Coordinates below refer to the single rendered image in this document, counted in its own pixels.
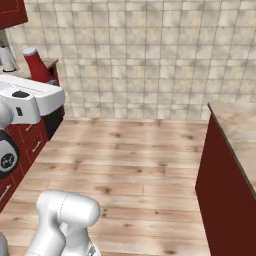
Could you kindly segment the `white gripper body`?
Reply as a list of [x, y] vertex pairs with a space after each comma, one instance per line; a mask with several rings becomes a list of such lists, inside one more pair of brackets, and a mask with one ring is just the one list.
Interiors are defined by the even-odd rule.
[[46, 116], [65, 103], [64, 90], [48, 83], [12, 75], [0, 75], [0, 96], [15, 117]]

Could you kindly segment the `red wall cupboard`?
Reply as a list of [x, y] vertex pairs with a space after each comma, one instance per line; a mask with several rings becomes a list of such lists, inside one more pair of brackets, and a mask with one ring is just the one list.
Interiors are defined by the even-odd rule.
[[0, 30], [28, 21], [24, 0], [0, 0]]

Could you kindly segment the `red condiment bottle white cap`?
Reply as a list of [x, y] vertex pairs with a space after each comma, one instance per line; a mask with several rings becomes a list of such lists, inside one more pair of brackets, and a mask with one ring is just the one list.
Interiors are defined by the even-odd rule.
[[23, 56], [28, 64], [31, 78], [34, 81], [46, 83], [53, 79], [36, 48], [25, 48]]

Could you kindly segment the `red dining counter wooden top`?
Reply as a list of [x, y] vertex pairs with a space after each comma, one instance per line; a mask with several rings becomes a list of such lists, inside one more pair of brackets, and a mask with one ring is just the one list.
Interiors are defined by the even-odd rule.
[[211, 256], [256, 256], [256, 103], [210, 103], [195, 190]]

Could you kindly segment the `white grey small appliance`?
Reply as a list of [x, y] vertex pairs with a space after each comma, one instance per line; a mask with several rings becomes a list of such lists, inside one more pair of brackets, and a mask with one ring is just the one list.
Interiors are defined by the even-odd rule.
[[0, 62], [4, 72], [15, 72], [18, 69], [4, 30], [0, 30]]

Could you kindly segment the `red base cabinet run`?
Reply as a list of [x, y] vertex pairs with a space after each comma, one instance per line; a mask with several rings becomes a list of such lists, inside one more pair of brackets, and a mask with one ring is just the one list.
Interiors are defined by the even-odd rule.
[[[50, 139], [45, 120], [52, 117], [53, 113], [57, 113], [55, 123], [59, 125], [63, 120], [63, 105], [46, 116], [15, 117], [13, 109], [0, 96], [0, 195], [4, 192], [6, 185], [12, 185], [0, 202], [0, 213]], [[33, 124], [33, 127], [26, 132], [30, 124]], [[41, 141], [41, 145], [33, 153], [32, 149], [38, 141]]]

